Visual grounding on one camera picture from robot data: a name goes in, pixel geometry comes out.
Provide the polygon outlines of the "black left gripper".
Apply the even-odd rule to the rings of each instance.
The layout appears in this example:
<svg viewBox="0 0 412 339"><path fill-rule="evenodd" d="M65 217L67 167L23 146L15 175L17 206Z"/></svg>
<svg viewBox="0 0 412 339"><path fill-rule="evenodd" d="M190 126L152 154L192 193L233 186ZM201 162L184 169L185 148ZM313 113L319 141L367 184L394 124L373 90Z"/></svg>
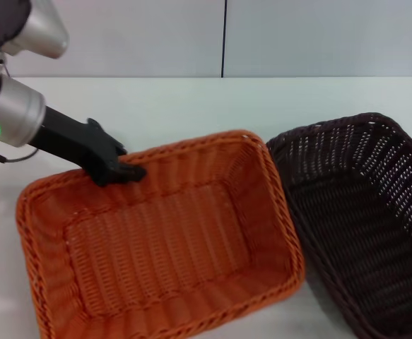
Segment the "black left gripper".
<svg viewBox="0 0 412 339"><path fill-rule="evenodd" d="M140 166L119 163L119 156L127 154L125 147L92 118L81 123L45 107L42 124L29 144L78 165L99 186L139 182L146 176Z"/></svg>

